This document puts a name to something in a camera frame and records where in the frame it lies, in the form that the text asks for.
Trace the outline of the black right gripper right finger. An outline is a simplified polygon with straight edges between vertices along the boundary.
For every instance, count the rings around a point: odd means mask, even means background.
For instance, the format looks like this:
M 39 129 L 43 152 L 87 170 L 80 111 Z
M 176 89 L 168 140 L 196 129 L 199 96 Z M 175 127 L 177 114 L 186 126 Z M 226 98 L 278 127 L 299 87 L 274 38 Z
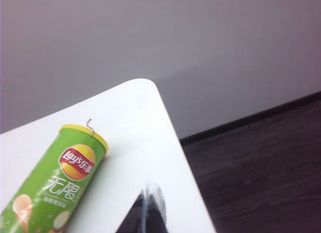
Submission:
M 147 185 L 145 199 L 145 232 L 168 232 L 165 199 L 156 183 Z

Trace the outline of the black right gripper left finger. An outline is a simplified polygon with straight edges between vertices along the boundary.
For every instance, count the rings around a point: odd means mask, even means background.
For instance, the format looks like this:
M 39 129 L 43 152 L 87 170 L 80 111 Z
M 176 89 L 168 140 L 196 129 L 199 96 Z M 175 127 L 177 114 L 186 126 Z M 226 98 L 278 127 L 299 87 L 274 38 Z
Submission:
M 145 232 L 144 226 L 145 194 L 141 190 L 128 211 L 117 232 Z

